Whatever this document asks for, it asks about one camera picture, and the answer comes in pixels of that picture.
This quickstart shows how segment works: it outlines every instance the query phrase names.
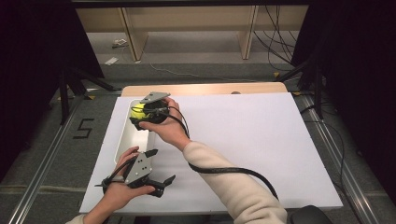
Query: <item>floor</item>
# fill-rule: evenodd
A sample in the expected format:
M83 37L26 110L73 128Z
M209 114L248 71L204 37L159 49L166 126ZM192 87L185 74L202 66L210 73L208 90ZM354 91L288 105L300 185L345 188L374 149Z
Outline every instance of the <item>floor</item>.
M298 32L281 33L285 41L293 45L294 37ZM271 41L263 32L257 35L269 45ZM129 74L117 73L116 66L139 66L145 69L147 74L164 73L166 77L159 77L157 82L165 83L172 76L187 75L197 83L226 82L227 69L243 67L249 72L257 73L257 76L239 76L238 79L271 80L277 73L283 74L282 70L290 69L291 66L283 60L269 54L268 50L260 43L257 37L253 37L250 57L242 60L237 44L237 36L234 32L186 32L186 33L152 33L149 35L144 55L141 61L134 62L130 57L128 48L111 48L114 40L125 38L124 34L88 34L92 47L96 53L98 62L101 64L109 80L114 85L129 85L133 83ZM283 49L272 43L272 49L287 58ZM118 60L113 65L105 65L112 57ZM224 74L213 75L223 71ZM219 76L215 80L208 80L207 76ZM296 91L298 76L285 82L289 91ZM91 83L86 83L87 88L97 88ZM118 92L92 91L91 98L73 99L70 92L70 102L77 105L70 121L70 127L61 130L59 122L61 107L58 94L55 94L50 102L51 109L46 113L37 127L35 135L31 139L31 148L23 151L14 162L6 178L0 184L0 223L7 223L14 209L22 199L23 193L28 189L43 159L47 158L48 151L55 148L53 139L59 131L64 132L59 150L53 155L48 170L39 172L43 175L42 183L38 186L37 195L28 204L25 210L28 213L21 219L25 223L65 223L78 214L81 200L91 176L92 168L96 162L102 139L106 133L106 126L111 117L111 108L114 105ZM312 105L310 92L295 96L295 102L300 111ZM336 185L340 185L340 164L343 163L343 183L345 192L337 188L344 207L340 209L326 210L326 215L333 223L395 223L396 207L390 201L386 192L370 171L370 168L359 155L353 139L350 137L343 121L337 116L336 108L331 103L331 97L323 94L324 120L319 123L316 113L310 109L302 116L306 120L306 127L318 149L319 155L328 170L329 176ZM91 125L94 130L90 137L79 139L81 121ZM109 223L133 223L132 217L114 216Z

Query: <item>human hand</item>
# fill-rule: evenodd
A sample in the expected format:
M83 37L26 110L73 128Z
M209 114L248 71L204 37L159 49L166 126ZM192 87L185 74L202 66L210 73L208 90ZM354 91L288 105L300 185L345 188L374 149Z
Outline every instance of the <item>human hand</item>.
M178 103L170 97L166 97L163 100L169 107L169 114L179 120L182 120L181 114L178 112L180 111ZM139 122L139 126L143 129L155 132L164 142L177 147L179 150L183 150L191 141L182 126L172 118L167 118L160 124L141 121Z
M139 155L139 147L130 147L119 158L115 170L129 159ZM126 167L122 168L117 175L123 175ZM123 208L133 198L149 194L154 191L152 186L143 186L131 189L124 183L113 182L107 187L102 200L84 217L84 224L103 223L114 211Z

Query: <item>tennis ball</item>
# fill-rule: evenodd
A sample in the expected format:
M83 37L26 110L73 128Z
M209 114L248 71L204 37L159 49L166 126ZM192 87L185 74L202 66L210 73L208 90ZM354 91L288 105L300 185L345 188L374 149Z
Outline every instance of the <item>tennis ball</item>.
M131 118L134 119L144 119L147 118L149 115L143 112L143 108L145 104L137 104L131 108Z

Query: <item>beige sleeve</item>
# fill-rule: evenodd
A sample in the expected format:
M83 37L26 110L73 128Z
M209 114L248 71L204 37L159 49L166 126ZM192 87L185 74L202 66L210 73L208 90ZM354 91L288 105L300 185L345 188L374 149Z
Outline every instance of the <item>beige sleeve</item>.
M66 224L84 224L84 215L79 215L78 217L74 217L71 221L66 222Z
M215 149L191 142L183 150L184 158L201 168L235 167ZM287 213L279 201L244 174L204 175L201 177L227 207L235 224L286 223Z

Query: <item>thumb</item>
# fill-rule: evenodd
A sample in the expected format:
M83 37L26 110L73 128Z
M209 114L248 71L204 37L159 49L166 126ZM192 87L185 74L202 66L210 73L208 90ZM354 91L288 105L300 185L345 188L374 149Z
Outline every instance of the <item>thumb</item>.
M149 193L151 193L154 190L155 190L154 187L146 185L146 186L140 187L138 189L134 189L132 191L132 194L133 194L133 197L137 197L137 196L140 196L140 195L149 194Z
M147 130L149 130L149 131L155 132L156 124L153 124L153 123L147 122L147 121L140 121L140 122L139 122L139 126L140 126L141 128L143 128L143 129L147 129Z

